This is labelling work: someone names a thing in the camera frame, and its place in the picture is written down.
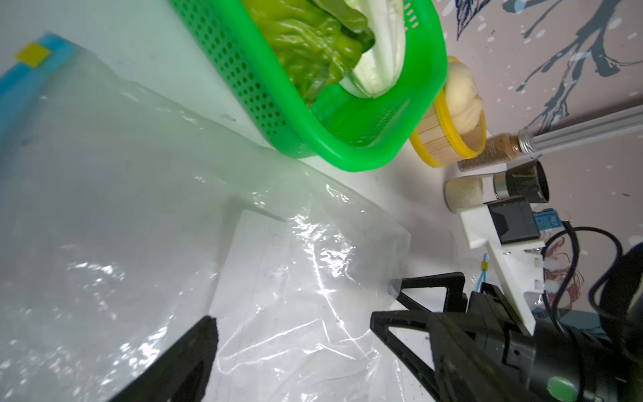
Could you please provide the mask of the chinese cabbage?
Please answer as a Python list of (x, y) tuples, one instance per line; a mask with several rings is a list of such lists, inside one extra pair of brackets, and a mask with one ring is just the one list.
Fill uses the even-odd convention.
[(340, 81), (351, 95), (376, 98), (393, 88), (405, 62), (405, 6), (402, 1), (316, 1), (367, 48)]
[(367, 17), (345, 1), (255, 0), (245, 10), (308, 107), (375, 44)]

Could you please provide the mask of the white steamed bun left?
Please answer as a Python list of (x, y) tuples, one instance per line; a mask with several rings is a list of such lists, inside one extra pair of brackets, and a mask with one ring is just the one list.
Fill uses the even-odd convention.
[(471, 132), (480, 120), (484, 102), (471, 70), (460, 62), (449, 63), (445, 100), (455, 130), (460, 135)]

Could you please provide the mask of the brown spice shaker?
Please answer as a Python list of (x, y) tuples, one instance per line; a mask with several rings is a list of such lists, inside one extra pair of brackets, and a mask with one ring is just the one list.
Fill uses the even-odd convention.
[(531, 154), (535, 150), (533, 139), (534, 135), (527, 129), (514, 134), (503, 133), (489, 137), (484, 151), (477, 157), (458, 162), (458, 169), (461, 172), (468, 172)]

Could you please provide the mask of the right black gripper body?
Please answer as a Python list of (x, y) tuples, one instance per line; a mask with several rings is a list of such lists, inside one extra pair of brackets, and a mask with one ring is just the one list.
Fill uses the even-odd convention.
[(427, 329), (438, 401), (536, 401), (536, 346), (498, 286), (472, 294), (465, 313), (433, 313)]

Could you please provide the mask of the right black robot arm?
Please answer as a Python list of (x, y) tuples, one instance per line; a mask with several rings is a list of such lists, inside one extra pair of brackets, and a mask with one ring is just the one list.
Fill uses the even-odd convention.
[(642, 318), (627, 312), (626, 286), (642, 275), (642, 249), (618, 248), (611, 268), (596, 284), (597, 308), (607, 340), (557, 318), (536, 320), (513, 301), (512, 267), (540, 270), (542, 255), (489, 248), (502, 286), (489, 283), (465, 297), (460, 272), (406, 278), (403, 288), (443, 287), (442, 312), (434, 313), (405, 294), (399, 311), (375, 312), (372, 332), (438, 401), (626, 401), (633, 397), (641, 355)]

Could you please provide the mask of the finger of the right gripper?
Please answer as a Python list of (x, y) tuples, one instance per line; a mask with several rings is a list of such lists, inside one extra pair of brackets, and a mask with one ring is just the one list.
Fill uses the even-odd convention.
[(406, 289), (445, 289), (443, 312), (465, 312), (467, 310), (467, 295), (464, 293), (466, 283), (462, 272), (451, 272), (432, 276), (418, 276), (403, 279), (393, 279), (388, 284), (398, 292), (396, 301), (409, 311), (428, 312), (429, 309), (417, 303), (406, 295)]
[(404, 328), (429, 333), (427, 327), (429, 316), (430, 311), (420, 310), (373, 312), (370, 318), (370, 330), (405, 365), (429, 395), (435, 401), (439, 401), (440, 392), (435, 370), (390, 330), (390, 328)]

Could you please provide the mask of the chinese cabbage front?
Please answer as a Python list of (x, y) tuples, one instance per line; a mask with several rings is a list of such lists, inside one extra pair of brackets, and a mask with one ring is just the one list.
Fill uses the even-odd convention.
[(367, 17), (345, 1), (255, 0), (245, 10), (308, 107), (375, 44)]

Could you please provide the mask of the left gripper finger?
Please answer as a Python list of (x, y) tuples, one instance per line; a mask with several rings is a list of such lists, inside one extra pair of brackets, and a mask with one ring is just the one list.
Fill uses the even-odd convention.
[(201, 401), (219, 343), (215, 318), (205, 316), (113, 401)]

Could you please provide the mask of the yellow bamboo steamer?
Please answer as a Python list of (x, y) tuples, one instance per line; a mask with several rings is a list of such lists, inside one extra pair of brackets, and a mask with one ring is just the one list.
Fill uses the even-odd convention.
[[(454, 56), (449, 57), (448, 68), (450, 62), (460, 60)], [(447, 109), (444, 85), (411, 134), (410, 142), (420, 158), (434, 168), (474, 158), (482, 153), (487, 143), (484, 106), (477, 126), (471, 132), (460, 135), (455, 130)]]

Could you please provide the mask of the black lid spice shaker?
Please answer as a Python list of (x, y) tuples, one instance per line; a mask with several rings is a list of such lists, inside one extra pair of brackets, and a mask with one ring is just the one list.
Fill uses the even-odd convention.
[(454, 214), (460, 209), (517, 196), (530, 204), (549, 202), (549, 184), (541, 162), (527, 162), (494, 174), (458, 177), (444, 186), (446, 207)]

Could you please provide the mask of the green plastic basket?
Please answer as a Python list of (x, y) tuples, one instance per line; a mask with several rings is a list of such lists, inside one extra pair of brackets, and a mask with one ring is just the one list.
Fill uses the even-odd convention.
[(172, 1), (175, 13), (266, 140), (288, 157), (318, 155), (348, 172), (389, 163), (433, 106), (448, 61), (431, 1), (405, 1), (401, 77), (375, 99), (335, 84), (312, 106), (298, 95), (240, 1)]

